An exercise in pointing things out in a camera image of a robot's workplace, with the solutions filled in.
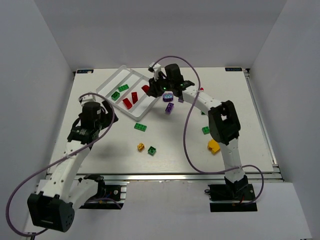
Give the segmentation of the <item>red sloped lego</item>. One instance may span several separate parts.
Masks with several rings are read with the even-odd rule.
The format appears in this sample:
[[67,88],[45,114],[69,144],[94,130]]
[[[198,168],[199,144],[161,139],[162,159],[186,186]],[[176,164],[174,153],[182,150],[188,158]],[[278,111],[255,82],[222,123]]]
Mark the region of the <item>red sloped lego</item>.
[[144,85],[144,86],[142,86],[141,87],[141,89],[145,92],[145,93],[147,93],[148,91],[149,91],[149,86],[148,85]]

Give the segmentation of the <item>green 2x4 lego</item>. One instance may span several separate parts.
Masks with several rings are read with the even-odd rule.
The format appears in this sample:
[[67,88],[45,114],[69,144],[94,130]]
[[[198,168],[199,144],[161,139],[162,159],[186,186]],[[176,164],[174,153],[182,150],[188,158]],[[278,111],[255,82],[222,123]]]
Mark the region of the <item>green 2x4 lego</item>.
[[134,125],[134,129],[139,130],[139,131],[142,131],[142,132],[145,132],[146,129],[147,129],[147,126],[144,125],[144,124],[141,124],[141,123],[136,123],[136,124]]

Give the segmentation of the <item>small yellow smiley lego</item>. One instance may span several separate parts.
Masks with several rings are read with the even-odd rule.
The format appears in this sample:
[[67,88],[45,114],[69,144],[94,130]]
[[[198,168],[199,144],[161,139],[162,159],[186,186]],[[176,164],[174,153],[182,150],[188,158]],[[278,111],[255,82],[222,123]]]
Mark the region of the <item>small yellow smiley lego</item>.
[[145,148],[145,145],[141,142],[137,145],[137,150],[141,152]]

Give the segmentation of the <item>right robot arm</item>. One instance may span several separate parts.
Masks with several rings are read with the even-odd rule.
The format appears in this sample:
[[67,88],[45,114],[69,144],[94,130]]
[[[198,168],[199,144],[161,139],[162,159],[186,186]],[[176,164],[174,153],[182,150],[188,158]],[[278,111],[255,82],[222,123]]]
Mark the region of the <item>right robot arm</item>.
[[233,102],[214,99],[193,82],[184,80],[176,63],[167,65],[164,71],[158,63],[152,63],[148,71],[153,73],[146,92],[149,97],[156,98],[166,91],[172,92],[175,97],[190,103],[208,117],[209,133],[218,143],[222,154],[227,194],[234,198],[241,196],[248,186],[248,178],[242,169],[239,153],[241,125]]

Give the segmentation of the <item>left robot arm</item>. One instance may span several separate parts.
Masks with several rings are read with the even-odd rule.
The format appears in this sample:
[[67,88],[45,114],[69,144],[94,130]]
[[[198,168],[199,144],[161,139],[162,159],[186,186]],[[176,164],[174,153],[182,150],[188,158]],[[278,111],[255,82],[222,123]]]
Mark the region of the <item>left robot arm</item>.
[[73,187],[74,178],[89,155],[101,130],[118,121],[110,104],[88,101],[72,124],[67,137],[64,160],[57,164],[53,174],[39,191],[27,199],[27,206],[34,226],[67,232],[75,212],[89,200],[99,200],[107,195],[104,178],[88,174]]

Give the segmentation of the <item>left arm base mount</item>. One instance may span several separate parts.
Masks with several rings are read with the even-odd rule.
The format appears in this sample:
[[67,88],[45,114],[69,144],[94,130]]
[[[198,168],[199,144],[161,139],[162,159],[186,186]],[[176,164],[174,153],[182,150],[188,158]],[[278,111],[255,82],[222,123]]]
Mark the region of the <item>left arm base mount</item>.
[[91,196],[80,209],[88,210],[120,210],[124,205],[124,185],[106,183],[104,177],[98,174],[87,174],[77,181],[80,184],[84,180],[97,183],[97,194]]

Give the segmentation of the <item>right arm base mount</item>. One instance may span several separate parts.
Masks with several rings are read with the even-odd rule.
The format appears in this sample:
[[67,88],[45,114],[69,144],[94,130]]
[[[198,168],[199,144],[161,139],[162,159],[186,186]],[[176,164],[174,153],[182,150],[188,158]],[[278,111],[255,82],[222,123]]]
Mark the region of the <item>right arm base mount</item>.
[[249,203],[256,198],[252,184],[249,184],[240,193],[233,195],[225,184],[211,184],[204,190],[209,197],[211,213],[241,213],[257,212],[255,202]]

